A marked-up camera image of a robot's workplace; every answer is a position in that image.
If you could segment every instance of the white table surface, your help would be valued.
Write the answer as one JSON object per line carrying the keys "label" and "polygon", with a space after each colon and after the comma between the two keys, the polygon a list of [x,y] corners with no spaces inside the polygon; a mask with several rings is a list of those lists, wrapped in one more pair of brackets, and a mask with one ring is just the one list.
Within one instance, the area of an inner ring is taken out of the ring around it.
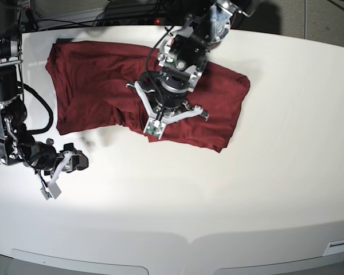
{"label": "white table surface", "polygon": [[[122,26],[25,34],[25,82],[56,114],[45,70],[56,39],[153,46],[163,32]],[[60,136],[54,123],[37,140],[52,138],[58,150],[74,142],[89,168],[61,174],[62,194],[46,201],[30,169],[0,166],[0,254],[19,249],[143,266],[152,275],[213,274],[319,257],[329,241],[344,238],[344,48],[231,31],[209,59],[252,84],[227,149],[148,143],[118,126]],[[26,106],[28,128],[44,126],[40,103],[26,94]]]}

